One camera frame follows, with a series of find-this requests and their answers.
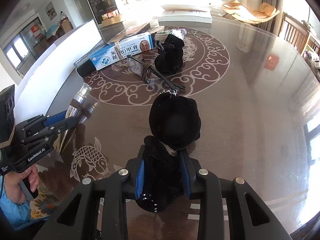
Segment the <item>black velvet hair scrunchie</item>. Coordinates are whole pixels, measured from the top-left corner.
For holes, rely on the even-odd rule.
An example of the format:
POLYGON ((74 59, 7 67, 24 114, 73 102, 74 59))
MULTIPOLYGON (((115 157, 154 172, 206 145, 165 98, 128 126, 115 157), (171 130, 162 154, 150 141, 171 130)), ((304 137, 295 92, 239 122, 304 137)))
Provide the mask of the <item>black velvet hair scrunchie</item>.
POLYGON ((136 179, 136 203, 148 212, 165 210, 184 194, 179 151, 200 138, 201 118, 192 98, 163 92, 149 114, 151 135, 136 179))

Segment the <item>large white cardboard box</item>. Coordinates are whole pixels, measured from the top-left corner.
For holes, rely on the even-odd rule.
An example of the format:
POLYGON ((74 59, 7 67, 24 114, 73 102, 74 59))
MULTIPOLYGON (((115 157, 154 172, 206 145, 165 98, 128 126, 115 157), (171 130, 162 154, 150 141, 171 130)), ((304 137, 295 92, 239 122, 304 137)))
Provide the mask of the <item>large white cardboard box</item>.
POLYGON ((94 20, 56 40, 31 66, 15 90, 17 124, 46 114, 57 93, 74 70, 74 63, 102 41, 94 20))

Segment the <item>black printed carton box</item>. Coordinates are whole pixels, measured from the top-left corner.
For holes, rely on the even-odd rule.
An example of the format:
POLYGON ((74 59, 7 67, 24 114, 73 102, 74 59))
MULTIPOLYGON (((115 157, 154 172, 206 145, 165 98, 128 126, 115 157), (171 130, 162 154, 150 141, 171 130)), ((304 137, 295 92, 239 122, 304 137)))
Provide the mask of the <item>black printed carton box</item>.
POLYGON ((74 62, 74 68, 80 77, 85 78, 89 76, 92 72, 96 71, 96 68, 90 57, 92 54, 96 53, 100 49, 108 46, 108 43, 100 42, 96 46, 94 46, 89 52, 87 52, 84 56, 80 57, 78 60, 74 62))

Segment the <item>blue white medicine box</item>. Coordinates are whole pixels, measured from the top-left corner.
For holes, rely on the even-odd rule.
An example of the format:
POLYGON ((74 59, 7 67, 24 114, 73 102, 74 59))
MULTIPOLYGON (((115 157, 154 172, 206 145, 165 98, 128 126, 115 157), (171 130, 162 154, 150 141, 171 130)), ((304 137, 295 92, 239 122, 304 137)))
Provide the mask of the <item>blue white medicine box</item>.
POLYGON ((153 48, 151 34, 144 32, 99 49, 90 56, 90 60, 96 70, 101 70, 126 59, 127 55, 134 56, 153 48))

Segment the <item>phone case in plastic bag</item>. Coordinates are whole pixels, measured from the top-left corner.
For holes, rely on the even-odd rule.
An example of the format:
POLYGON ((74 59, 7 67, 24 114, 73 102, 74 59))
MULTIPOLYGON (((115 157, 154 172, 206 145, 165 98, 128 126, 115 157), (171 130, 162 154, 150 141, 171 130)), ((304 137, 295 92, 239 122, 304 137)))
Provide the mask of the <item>phone case in plastic bag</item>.
POLYGON ((129 38, 131 36, 135 36, 135 35, 144 33, 149 29, 150 29, 150 23, 133 24, 133 25, 129 26, 127 29, 118 33, 113 38, 111 38, 108 41, 108 43, 112 44, 112 43, 120 42, 121 40, 129 38))

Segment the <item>black beaded hair accessory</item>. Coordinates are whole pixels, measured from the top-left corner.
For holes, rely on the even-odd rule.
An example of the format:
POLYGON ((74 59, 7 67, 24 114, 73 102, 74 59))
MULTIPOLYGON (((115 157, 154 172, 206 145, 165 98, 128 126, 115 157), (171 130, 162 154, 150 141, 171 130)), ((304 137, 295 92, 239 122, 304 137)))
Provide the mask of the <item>black beaded hair accessory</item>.
POLYGON ((164 42, 155 40, 158 55, 155 58, 155 67, 163 75, 177 74, 183 66, 184 41, 169 34, 164 42))

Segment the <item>white tv console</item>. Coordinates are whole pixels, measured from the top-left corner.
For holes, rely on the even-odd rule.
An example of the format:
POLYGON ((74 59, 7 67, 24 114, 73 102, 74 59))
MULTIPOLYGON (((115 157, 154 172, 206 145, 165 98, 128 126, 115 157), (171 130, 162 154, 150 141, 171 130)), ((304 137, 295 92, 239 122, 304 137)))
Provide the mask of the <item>white tv console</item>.
POLYGON ((141 0, 123 6, 127 11, 214 11, 222 9, 223 0, 141 0))

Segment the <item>flat white gift box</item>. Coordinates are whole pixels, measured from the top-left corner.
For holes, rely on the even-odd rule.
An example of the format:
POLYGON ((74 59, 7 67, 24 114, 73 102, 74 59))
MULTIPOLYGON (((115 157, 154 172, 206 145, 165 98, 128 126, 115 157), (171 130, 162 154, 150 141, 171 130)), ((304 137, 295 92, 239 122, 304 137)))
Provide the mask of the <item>flat white gift box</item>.
POLYGON ((210 28, 213 19, 207 11, 164 11, 158 22, 162 26, 210 28))

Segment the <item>wooden dining chair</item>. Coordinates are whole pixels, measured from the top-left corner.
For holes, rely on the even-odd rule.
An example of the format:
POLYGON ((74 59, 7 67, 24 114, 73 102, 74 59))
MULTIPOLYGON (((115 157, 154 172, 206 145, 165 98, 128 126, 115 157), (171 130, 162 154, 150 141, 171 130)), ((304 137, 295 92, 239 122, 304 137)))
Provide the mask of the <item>wooden dining chair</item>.
POLYGON ((291 44, 300 55, 303 55, 310 38, 310 31, 302 22, 284 13, 279 37, 291 44))

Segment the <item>orange lounge chair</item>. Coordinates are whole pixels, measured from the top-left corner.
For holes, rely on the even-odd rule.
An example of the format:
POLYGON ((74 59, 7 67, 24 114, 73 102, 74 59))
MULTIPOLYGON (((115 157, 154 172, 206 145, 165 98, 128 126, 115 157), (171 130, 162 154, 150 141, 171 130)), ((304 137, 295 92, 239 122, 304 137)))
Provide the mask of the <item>orange lounge chair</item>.
POLYGON ((237 21, 248 24, 265 23, 276 17, 280 11, 274 6, 264 2, 260 5, 258 10, 249 10, 238 0, 232 0, 229 3, 222 5, 224 12, 237 21))

